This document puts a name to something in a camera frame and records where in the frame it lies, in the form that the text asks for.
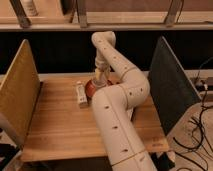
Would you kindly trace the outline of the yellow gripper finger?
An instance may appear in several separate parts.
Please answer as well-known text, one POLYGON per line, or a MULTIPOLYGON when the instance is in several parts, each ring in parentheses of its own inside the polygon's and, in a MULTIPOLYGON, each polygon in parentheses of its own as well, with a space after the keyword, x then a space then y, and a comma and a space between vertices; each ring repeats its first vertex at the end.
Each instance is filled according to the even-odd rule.
POLYGON ((95 69, 95 78, 98 81, 107 81, 109 78, 109 74, 110 74, 109 70, 102 71, 99 68, 95 69))

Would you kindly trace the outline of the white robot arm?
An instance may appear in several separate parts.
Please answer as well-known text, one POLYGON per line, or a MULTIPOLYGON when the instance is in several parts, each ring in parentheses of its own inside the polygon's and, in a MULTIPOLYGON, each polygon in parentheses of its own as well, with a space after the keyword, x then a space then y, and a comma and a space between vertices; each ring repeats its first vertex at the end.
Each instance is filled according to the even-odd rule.
POLYGON ((119 51, 109 40, 115 34, 95 32, 92 43, 102 62, 107 62, 120 84, 99 89, 92 97, 92 109, 113 171, 157 171, 148 151, 137 134, 127 110, 143 103, 150 85, 144 73, 119 51))

